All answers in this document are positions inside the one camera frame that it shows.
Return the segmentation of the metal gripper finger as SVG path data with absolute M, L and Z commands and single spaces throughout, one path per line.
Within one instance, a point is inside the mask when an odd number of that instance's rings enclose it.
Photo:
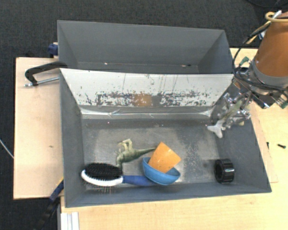
M 245 120 L 248 120 L 251 117 L 249 111 L 245 109 L 239 109 L 237 111 L 233 111 L 229 114 L 225 121 L 225 128 L 231 128 L 233 125 L 239 125 L 243 123 Z
M 218 107 L 218 119 L 228 119 L 236 113 L 236 104 L 228 92 L 221 98 L 221 102 Z

